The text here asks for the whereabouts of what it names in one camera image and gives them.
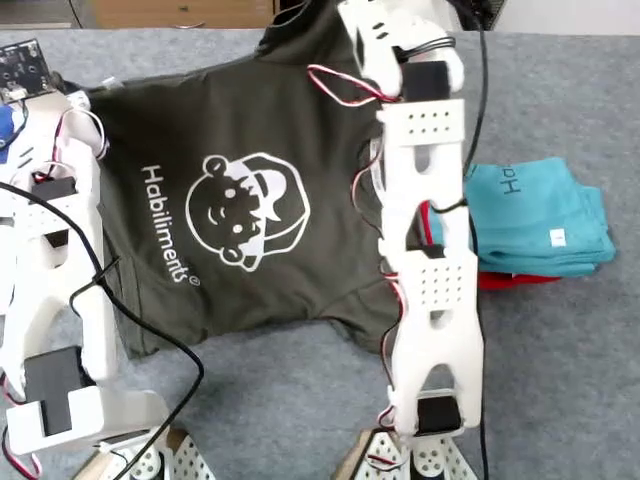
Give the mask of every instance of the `wooden cabinet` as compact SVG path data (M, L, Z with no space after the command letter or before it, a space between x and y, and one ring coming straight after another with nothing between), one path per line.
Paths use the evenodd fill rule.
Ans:
M274 0L93 0L101 28L263 28Z

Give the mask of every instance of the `white wall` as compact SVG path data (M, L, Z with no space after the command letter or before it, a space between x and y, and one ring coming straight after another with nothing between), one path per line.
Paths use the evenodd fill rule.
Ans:
M495 30L640 35L640 0L506 0Z

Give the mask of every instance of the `white tag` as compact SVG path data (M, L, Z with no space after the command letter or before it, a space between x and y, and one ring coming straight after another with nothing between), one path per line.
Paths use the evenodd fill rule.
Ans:
M549 230L549 236L551 237L552 247L566 247L567 240L564 236L564 228L554 228Z
M382 142L379 138L374 138L369 142L369 158L373 159L378 154L378 149L382 148ZM373 188L376 191L378 200L383 201L384 197L384 182L382 181L382 166L380 159L371 165L371 182Z

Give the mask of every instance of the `circuit board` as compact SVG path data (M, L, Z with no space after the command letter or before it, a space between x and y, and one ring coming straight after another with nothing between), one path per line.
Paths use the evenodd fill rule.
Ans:
M38 41L0 47L0 103L11 103L55 91Z

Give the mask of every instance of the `red cloth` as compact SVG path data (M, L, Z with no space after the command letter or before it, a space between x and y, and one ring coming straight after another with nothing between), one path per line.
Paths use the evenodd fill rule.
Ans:
M429 202L420 205L420 216L422 217L422 226L424 228L427 245L433 245L433 236L431 228L429 228ZM559 277L540 277L538 275L513 275L511 273L497 272L479 272L478 288L482 290L503 290L505 288L513 288L516 285L550 283L560 280Z

